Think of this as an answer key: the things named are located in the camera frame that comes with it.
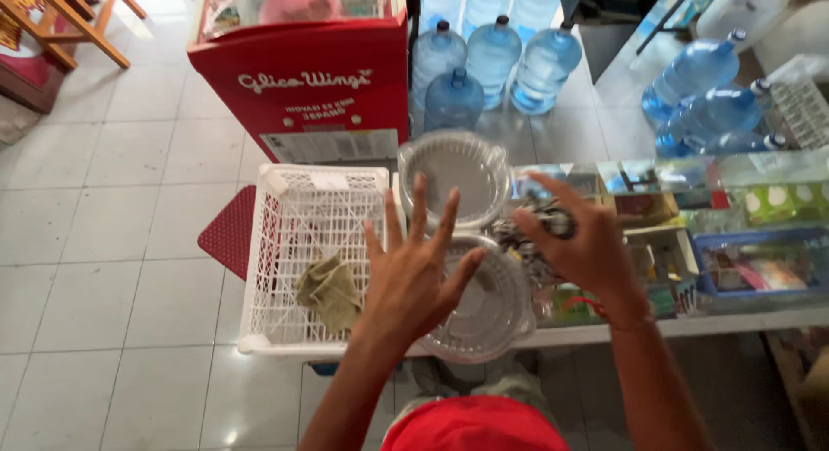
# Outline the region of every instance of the white plastic crate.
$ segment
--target white plastic crate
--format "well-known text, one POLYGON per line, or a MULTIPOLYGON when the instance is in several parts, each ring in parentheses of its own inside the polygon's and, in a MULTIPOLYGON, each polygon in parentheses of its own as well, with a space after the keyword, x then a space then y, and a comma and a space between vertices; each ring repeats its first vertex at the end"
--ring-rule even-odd
POLYGON ((262 165, 256 190, 239 351, 277 356, 339 356, 347 332, 328 332, 295 301, 294 283, 318 259, 339 255, 365 297, 370 262, 363 220, 386 246, 385 168, 262 165))

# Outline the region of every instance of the hand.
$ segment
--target hand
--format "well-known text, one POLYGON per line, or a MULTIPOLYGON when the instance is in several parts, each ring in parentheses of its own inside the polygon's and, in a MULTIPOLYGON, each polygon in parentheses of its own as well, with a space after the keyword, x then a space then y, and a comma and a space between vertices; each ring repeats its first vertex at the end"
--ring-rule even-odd
POLYGON ((354 337, 388 342, 401 356, 458 307, 463 288, 487 256, 484 249, 470 250, 457 271, 444 281, 443 257, 455 228, 460 192, 455 187, 449 193, 438 231, 424 242, 426 176, 418 173, 414 182, 415 207, 408 240, 403 240, 390 190, 386 191, 388 252, 383 251, 371 221, 363 224, 371 281, 366 307, 353 333, 354 337))
POLYGON ((558 197, 576 221, 575 236, 560 240, 548 234, 533 213, 522 208, 513 211, 513 221, 535 243, 547 264, 598 297, 614 325, 647 318, 650 306, 611 210, 579 197, 564 182, 537 172, 529 176, 558 197))

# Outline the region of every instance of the person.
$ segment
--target person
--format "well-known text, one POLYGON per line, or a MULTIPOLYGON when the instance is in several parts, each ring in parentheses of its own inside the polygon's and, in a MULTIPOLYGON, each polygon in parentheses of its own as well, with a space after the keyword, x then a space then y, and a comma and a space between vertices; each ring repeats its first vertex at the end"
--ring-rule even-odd
MULTIPOLYGON (((530 176, 570 210, 576 234, 569 240, 556 239, 532 213, 520 208, 513 212, 513 221, 549 265, 604 306, 634 446, 641 451, 713 449, 677 364, 651 318, 648 299, 637 282, 613 214, 579 197, 563 182, 538 173, 530 176)), ((457 188, 449 193, 439 229, 424 240, 426 178, 419 173, 414 182, 408 239, 400 232, 389 192, 386 251, 371 223, 364 223, 371 262, 366 307, 297 447, 300 451, 361 448, 392 370, 418 338, 457 307, 463 288, 486 257, 484 249, 471 250, 444 280, 443 256, 460 193, 457 188)), ((405 410, 407 414, 391 426, 381 449, 568 449, 543 410, 503 395, 452 397, 405 410)))

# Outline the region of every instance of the red ice cream freezer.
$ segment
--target red ice cream freezer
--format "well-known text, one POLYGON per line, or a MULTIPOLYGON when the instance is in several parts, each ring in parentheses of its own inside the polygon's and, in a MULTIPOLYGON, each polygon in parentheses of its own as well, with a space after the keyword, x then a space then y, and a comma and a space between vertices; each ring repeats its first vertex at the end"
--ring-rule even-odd
POLYGON ((405 0, 204 0, 199 22, 193 68, 274 162, 408 140, 405 0))

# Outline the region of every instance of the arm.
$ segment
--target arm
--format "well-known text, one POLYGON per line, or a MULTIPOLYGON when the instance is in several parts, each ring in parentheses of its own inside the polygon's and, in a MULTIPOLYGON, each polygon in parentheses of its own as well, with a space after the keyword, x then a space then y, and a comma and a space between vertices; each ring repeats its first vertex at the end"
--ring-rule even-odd
POLYGON ((460 193, 457 188, 450 192, 440 228, 424 242, 426 178, 419 173, 414 182, 408 240, 403 240, 391 191, 386 192, 387 252, 371 222, 363 223, 371 260, 366 307, 351 332, 346 356, 299 442, 300 451, 362 447, 383 384, 395 365, 412 343, 458 307, 463 288, 487 256, 484 249, 471 250, 455 274, 443 281, 443 256, 452 238, 460 193))
POLYGON ((610 210, 578 197, 565 183, 531 173, 574 215, 576 234, 559 240, 523 209, 513 221, 569 281, 598 297, 610 323, 627 428, 641 451, 710 450, 705 426, 671 353, 610 210))

